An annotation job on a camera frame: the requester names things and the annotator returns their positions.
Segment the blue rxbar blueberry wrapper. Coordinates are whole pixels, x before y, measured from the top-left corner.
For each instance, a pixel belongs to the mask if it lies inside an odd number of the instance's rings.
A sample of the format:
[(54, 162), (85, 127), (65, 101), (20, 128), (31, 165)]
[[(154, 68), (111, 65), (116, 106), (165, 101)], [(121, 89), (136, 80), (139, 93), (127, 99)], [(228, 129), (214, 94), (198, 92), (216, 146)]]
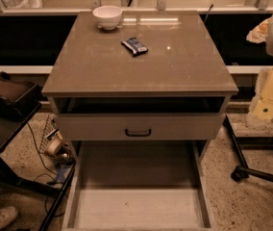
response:
[(137, 38), (122, 40), (121, 44), (125, 46), (134, 57), (148, 52), (148, 48), (144, 46)]

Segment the grey drawer cabinet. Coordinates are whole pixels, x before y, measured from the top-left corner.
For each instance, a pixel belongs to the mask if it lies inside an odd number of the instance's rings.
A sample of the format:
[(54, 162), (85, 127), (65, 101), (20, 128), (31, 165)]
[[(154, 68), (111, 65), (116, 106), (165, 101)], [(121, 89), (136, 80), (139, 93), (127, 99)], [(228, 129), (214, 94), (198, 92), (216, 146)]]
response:
[[(134, 57), (130, 38), (148, 52)], [(225, 117), (236, 91), (195, 12), (126, 12), (111, 31), (80, 13), (43, 88), (55, 116)], [(194, 142), (201, 166), (212, 140), (147, 142)], [(142, 142), (66, 141), (76, 162), (85, 143)]]

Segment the open grey middle drawer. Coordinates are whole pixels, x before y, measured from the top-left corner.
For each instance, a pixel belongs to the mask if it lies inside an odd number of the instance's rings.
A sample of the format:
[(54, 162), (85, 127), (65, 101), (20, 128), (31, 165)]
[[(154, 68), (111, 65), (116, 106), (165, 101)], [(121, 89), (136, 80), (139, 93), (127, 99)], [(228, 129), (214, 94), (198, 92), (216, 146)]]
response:
[(62, 231), (213, 231), (196, 144), (83, 144)]

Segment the white ceramic bowl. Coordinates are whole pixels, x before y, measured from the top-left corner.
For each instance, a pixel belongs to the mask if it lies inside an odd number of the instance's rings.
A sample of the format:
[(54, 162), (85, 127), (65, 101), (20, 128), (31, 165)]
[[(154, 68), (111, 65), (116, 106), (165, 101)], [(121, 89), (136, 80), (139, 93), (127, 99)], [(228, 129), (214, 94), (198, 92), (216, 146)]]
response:
[(99, 27), (112, 30), (120, 24), (122, 10), (116, 6), (101, 6), (94, 9), (92, 14)]

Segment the roll of tape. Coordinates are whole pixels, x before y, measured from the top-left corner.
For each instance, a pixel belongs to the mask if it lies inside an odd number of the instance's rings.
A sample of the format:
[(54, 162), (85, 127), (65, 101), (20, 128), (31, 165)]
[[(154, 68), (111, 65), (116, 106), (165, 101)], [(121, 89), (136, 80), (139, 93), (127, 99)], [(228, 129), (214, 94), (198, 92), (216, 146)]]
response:
[(48, 155), (56, 155), (62, 148), (62, 141), (59, 137), (54, 137), (47, 144), (45, 153)]

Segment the dark brown bag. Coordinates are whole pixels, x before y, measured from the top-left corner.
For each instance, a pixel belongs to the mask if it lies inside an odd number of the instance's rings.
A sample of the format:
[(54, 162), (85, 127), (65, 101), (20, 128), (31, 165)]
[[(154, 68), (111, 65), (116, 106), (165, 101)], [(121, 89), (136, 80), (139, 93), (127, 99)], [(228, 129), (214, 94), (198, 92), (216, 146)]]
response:
[(0, 116), (21, 119), (37, 105), (39, 87), (32, 82), (14, 81), (4, 71), (0, 72)]

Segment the black side table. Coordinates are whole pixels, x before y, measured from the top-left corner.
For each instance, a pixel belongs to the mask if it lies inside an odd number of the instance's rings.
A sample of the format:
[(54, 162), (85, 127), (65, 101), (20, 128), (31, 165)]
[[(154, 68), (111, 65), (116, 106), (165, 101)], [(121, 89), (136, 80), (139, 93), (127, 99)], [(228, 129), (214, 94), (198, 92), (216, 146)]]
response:
[[(0, 116), (0, 154), (6, 149), (9, 143), (21, 131), (21, 129), (29, 122), (29, 120), (41, 108), (41, 104), (37, 104), (32, 110), (23, 116), (20, 120), (9, 120)], [(53, 197), (54, 201), (47, 211), (47, 214), (40, 225), (38, 231), (48, 231), (49, 225), (56, 216), (58, 208), (71, 185), (75, 169), (75, 164), (72, 164), (68, 174), (65, 176), (62, 186), (57, 189), (36, 181), (31, 181), (18, 176), (0, 157), (0, 183), (10, 185), (15, 188), (27, 190), (35, 193), (40, 193), (48, 197)]]

